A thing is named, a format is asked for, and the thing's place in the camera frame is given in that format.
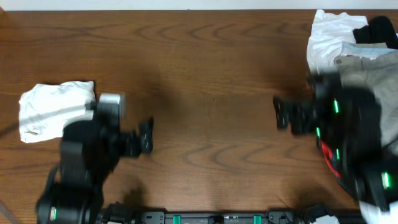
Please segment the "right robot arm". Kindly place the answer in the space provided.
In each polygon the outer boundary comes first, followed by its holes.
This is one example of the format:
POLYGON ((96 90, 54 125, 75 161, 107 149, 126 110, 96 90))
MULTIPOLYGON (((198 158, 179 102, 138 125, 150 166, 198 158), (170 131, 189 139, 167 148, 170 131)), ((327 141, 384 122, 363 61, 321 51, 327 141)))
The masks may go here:
POLYGON ((311 98, 275 96, 277 128, 314 134, 317 148, 358 211, 316 205, 294 223, 397 223, 397 155, 382 145, 382 105, 372 89, 345 84, 339 73, 312 75, 311 98))

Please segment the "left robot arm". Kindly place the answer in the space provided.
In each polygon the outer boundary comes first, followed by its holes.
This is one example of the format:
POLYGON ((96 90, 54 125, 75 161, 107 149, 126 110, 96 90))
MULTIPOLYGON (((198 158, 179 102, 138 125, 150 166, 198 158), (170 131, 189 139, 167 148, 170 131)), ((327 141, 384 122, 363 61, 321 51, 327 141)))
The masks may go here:
POLYGON ((152 152, 153 129, 153 118, 131 133, 122 132, 114 118, 67 125, 60 142, 60 163, 50 171, 36 205, 37 223, 96 223, 108 175, 120 158, 152 152))

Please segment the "white t-shirt with black tag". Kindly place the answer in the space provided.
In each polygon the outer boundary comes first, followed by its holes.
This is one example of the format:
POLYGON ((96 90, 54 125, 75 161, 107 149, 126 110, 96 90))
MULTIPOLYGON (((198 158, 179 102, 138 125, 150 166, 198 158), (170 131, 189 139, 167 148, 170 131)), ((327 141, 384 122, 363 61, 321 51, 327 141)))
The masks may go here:
POLYGON ((19 100, 21 141, 35 143, 62 137, 66 125, 93 118, 93 112, 86 109, 92 101, 95 101, 93 81, 37 84, 19 100))

